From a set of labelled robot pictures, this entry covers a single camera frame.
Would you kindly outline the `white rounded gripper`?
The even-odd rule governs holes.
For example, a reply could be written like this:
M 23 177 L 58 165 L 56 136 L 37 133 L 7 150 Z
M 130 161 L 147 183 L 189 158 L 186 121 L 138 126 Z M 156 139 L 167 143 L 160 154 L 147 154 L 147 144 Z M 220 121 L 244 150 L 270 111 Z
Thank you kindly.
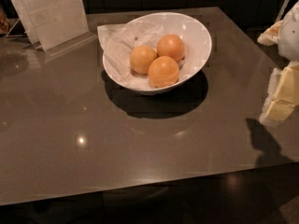
M 265 46 L 278 44 L 280 56 L 299 61 L 299 1 L 283 20 L 261 33 L 257 42 Z M 275 68 L 267 93 L 259 121 L 264 126 L 278 126 L 299 106 L 299 62 L 290 62 L 283 70 Z

